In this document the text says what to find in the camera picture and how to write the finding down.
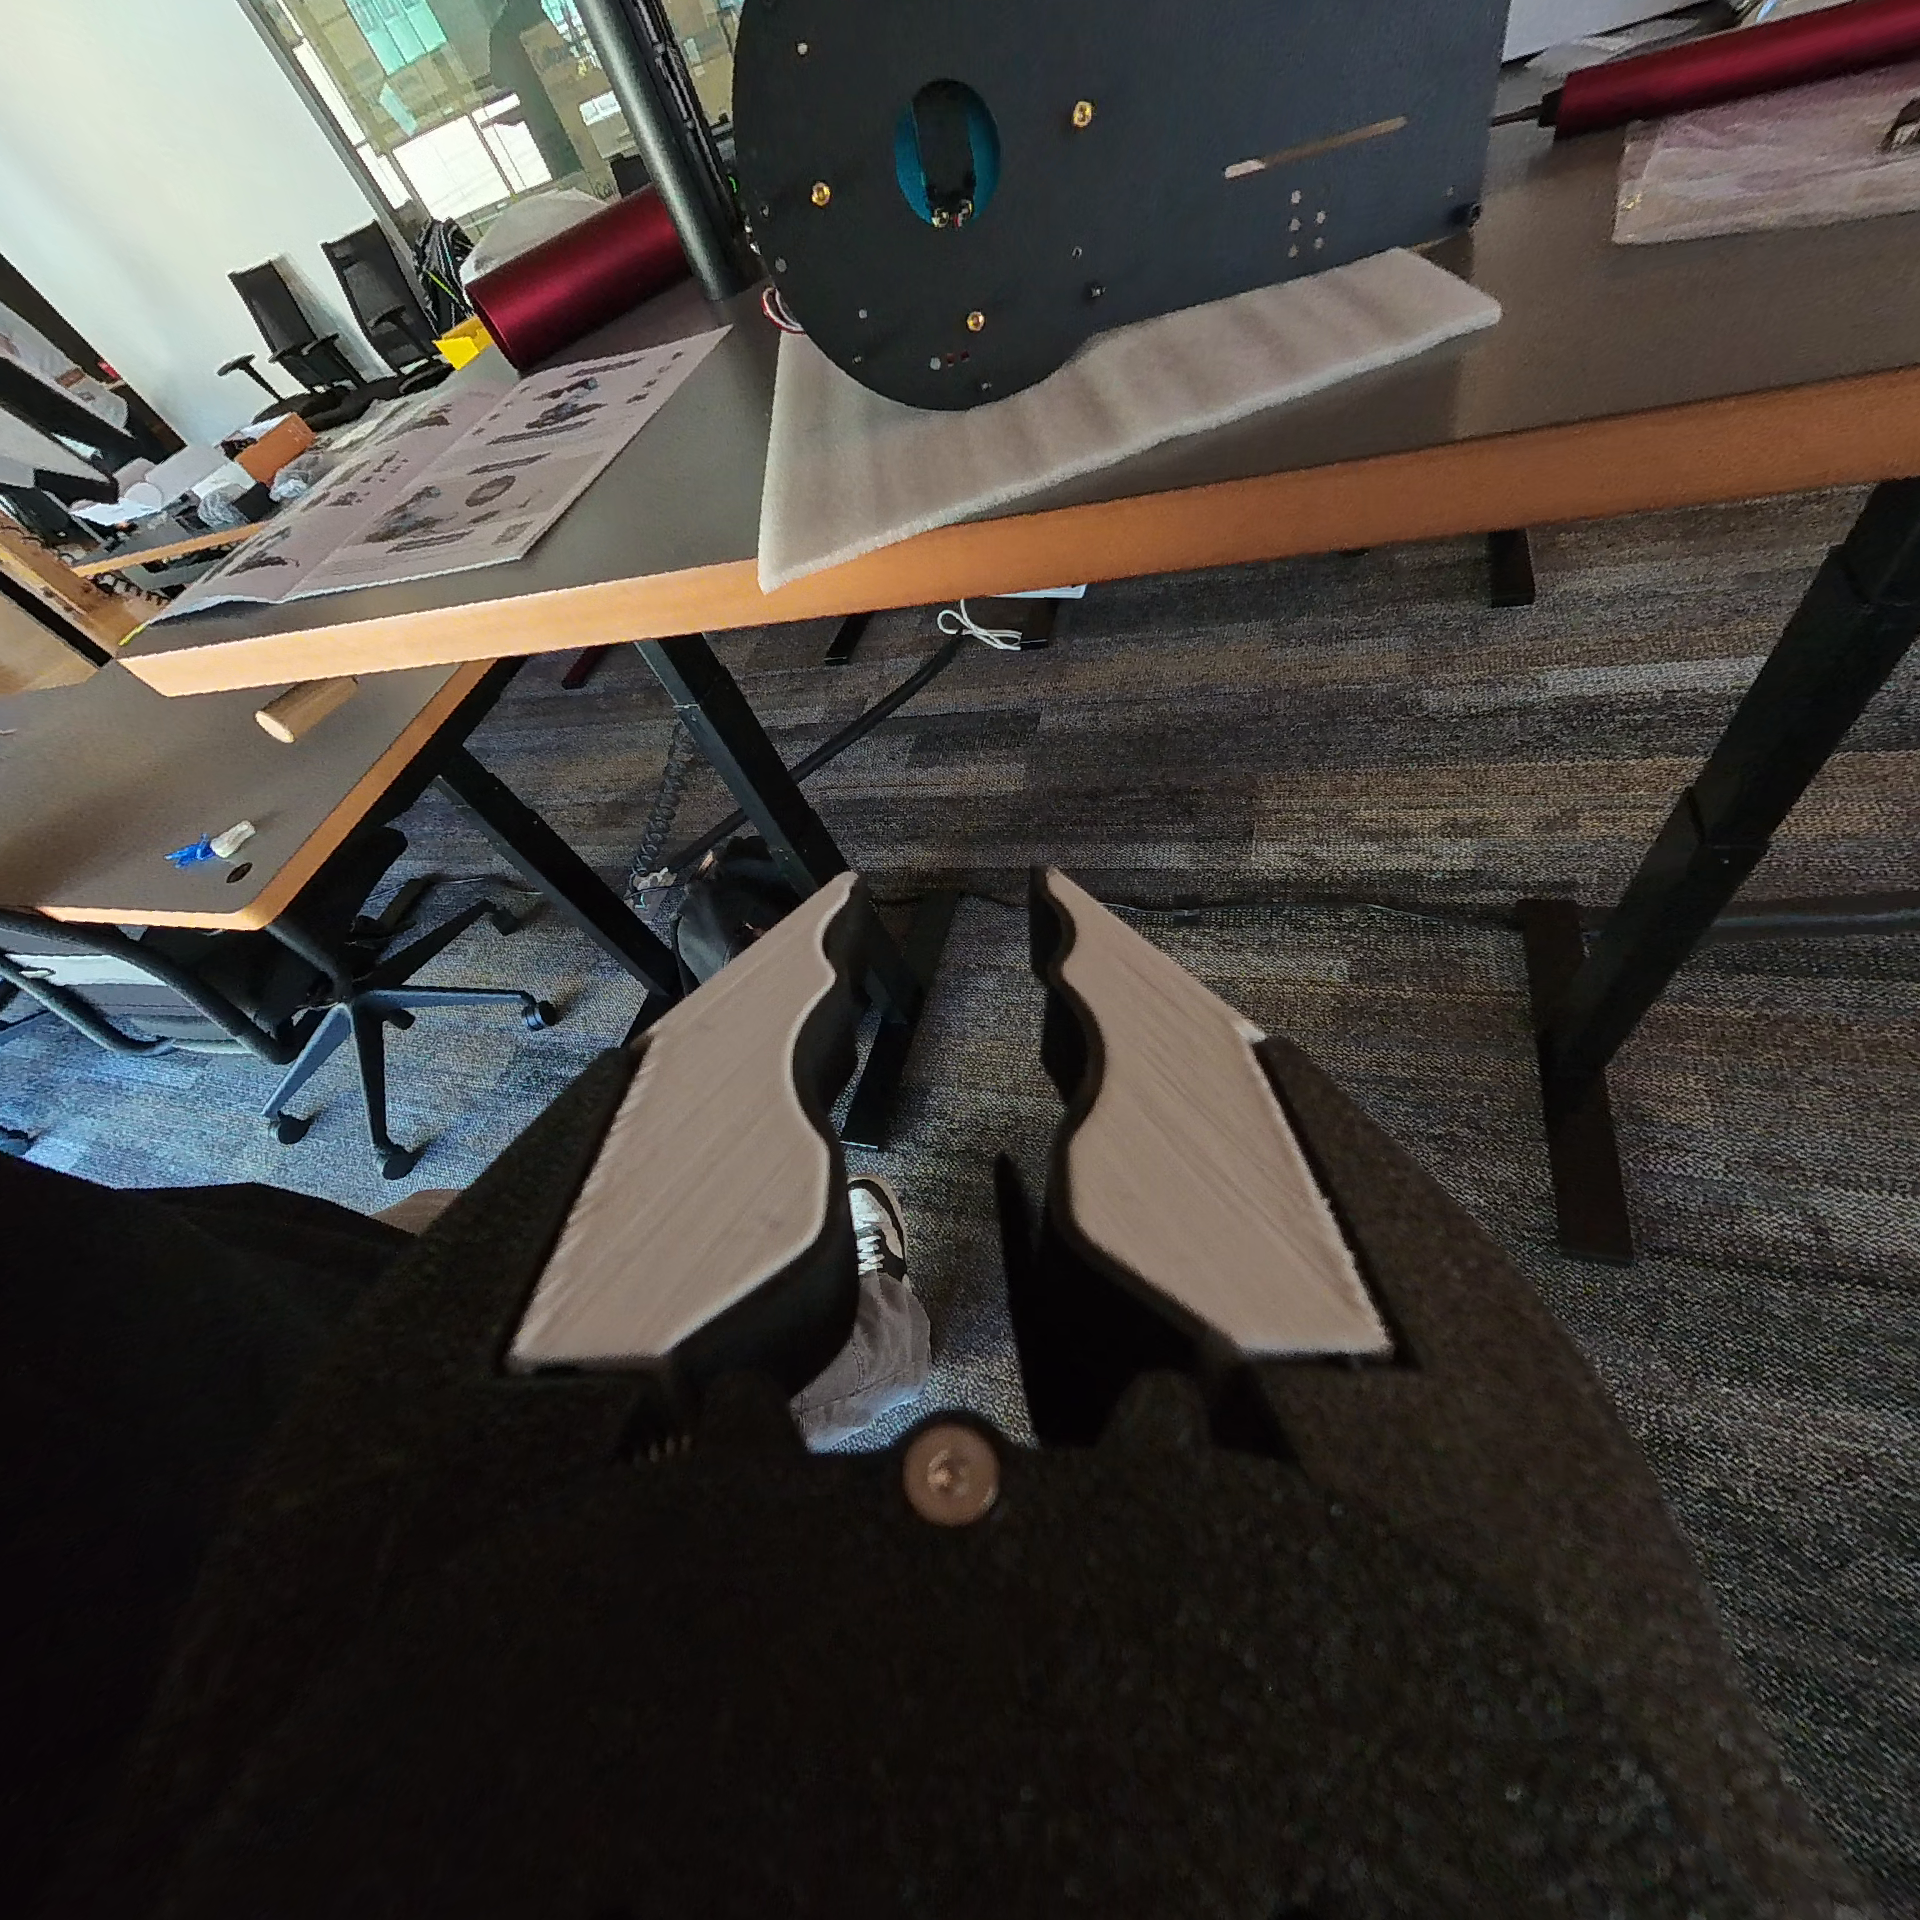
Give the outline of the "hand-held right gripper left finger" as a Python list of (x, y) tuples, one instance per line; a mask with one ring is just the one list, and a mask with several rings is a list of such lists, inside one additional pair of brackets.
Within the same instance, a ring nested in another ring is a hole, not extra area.
[(870, 897), (840, 874), (660, 1021), (506, 1349), (515, 1374), (815, 1381), (856, 1314), (846, 1156)]

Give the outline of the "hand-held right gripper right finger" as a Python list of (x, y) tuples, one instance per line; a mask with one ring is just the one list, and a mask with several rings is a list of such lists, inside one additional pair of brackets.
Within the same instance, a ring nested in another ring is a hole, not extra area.
[(1060, 870), (1028, 877), (1028, 931), (1065, 1249), (1230, 1359), (1389, 1361), (1266, 1033)]

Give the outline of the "blue hobby robot arm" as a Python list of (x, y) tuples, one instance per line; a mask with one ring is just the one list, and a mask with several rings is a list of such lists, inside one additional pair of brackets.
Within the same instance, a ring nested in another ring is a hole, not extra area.
[(1469, 229), (1508, 3), (745, 3), (735, 161), (806, 339), (922, 413)]

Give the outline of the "person's grey trouser leg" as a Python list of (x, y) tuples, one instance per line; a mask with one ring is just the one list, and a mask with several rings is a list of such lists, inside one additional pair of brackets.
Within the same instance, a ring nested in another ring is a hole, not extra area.
[(910, 1286), (860, 1277), (856, 1314), (836, 1359), (788, 1404), (803, 1446), (833, 1453), (915, 1404), (930, 1374), (930, 1327)]

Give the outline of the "black backpack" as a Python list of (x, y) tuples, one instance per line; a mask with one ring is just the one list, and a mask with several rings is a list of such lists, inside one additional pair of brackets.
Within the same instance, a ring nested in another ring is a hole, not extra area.
[(673, 920), (682, 994), (692, 999), (750, 953), (803, 901), (806, 896), (782, 874), (765, 841), (739, 834), (705, 853), (685, 884)]

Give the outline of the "black office chair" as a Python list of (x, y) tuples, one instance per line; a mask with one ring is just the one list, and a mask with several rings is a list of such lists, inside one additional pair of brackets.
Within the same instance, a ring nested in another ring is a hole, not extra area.
[(276, 264), (260, 264), (228, 274), (228, 287), (245, 307), (260, 333), (266, 364), (296, 383), (296, 391), (280, 394), (253, 356), (238, 356), (220, 367), (220, 377), (242, 371), (283, 413), (308, 414), (348, 391), (363, 391), (365, 380), (339, 346), (338, 333), (322, 333), (299, 303), (292, 281)]
[(420, 984), (420, 971), (473, 927), (489, 924), (509, 937), (523, 919), (479, 897), (402, 941), (436, 877), (409, 880), (380, 913), (365, 907), (402, 853), (400, 830), (363, 834), (328, 859), (272, 927), (253, 931), (125, 931), (6, 910), (2, 987), (116, 1057), (206, 1056), (280, 1070), (260, 1120), (283, 1146), (299, 1143), (315, 1124), (292, 1114), (292, 1100), (339, 1050), (350, 1050), (378, 1169), (402, 1181), (423, 1153), (398, 1143), (389, 1129), (389, 1033), (445, 1009), (509, 1009), (533, 1034), (559, 1024), (555, 1004), (523, 989)]
[(339, 281), (359, 336), (393, 376), (439, 367), (432, 317), (383, 226), (350, 229), (322, 243), (320, 251)]

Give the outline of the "grey table orange edge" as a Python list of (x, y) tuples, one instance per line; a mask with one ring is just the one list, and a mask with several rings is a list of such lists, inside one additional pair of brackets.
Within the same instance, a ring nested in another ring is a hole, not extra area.
[[(295, 746), (253, 723), (256, 689), (165, 697), (123, 663), (6, 700), (2, 907), (60, 924), (266, 930), (359, 830), (439, 786), (542, 901), (673, 1004), (672, 950), (468, 751), (519, 666), (365, 677)], [(232, 861), (165, 863), (238, 824), (256, 834)]]

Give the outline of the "printed instruction manual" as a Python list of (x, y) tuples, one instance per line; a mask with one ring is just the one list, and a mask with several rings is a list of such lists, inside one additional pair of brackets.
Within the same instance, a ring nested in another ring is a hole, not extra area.
[(425, 401), (162, 616), (283, 606), (523, 560), (728, 326)]

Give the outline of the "white foam sheet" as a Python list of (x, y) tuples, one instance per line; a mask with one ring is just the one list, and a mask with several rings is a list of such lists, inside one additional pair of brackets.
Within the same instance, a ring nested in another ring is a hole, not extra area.
[(765, 594), (993, 514), (1156, 446), (1452, 350), (1503, 307), (1393, 249), (1108, 330), (1036, 387), (966, 413), (879, 397), (806, 339), (776, 350), (758, 520)]

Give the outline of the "wooden work table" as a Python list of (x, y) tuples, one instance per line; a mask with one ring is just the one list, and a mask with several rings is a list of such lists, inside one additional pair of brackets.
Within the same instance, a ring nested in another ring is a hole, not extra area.
[(109, 539), (102, 553), (68, 566), (83, 581), (106, 581), (223, 556), (276, 514), (280, 476), (320, 446), (320, 431), (299, 414), (260, 424), (250, 439), (235, 444), (188, 446), (125, 481), (102, 527)]

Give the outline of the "maroon cylindrical container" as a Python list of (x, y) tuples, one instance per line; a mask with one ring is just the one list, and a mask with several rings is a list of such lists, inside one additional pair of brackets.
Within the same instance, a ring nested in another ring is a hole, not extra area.
[(646, 187), (479, 274), (468, 301), (506, 364), (532, 376), (689, 277), (676, 224)]

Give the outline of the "black cylindrical tube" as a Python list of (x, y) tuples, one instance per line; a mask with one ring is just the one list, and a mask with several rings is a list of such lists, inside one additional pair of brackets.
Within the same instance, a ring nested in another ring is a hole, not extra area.
[(579, 11), (693, 281), (708, 301), (748, 291), (759, 281), (758, 254), (665, 6), (579, 3)]

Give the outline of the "large clear zip bag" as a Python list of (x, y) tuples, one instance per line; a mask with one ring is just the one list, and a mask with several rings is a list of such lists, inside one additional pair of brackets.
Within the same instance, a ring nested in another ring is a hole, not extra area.
[(1693, 110), (1625, 139), (1613, 243), (1848, 226), (1918, 213), (1918, 70)]

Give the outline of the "red screwdriver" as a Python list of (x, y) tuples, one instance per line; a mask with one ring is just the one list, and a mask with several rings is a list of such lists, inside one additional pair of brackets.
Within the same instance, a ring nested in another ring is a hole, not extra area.
[(1498, 114), (1555, 141), (1740, 104), (1918, 57), (1918, 3), (1842, 3), (1573, 73), (1536, 106)]

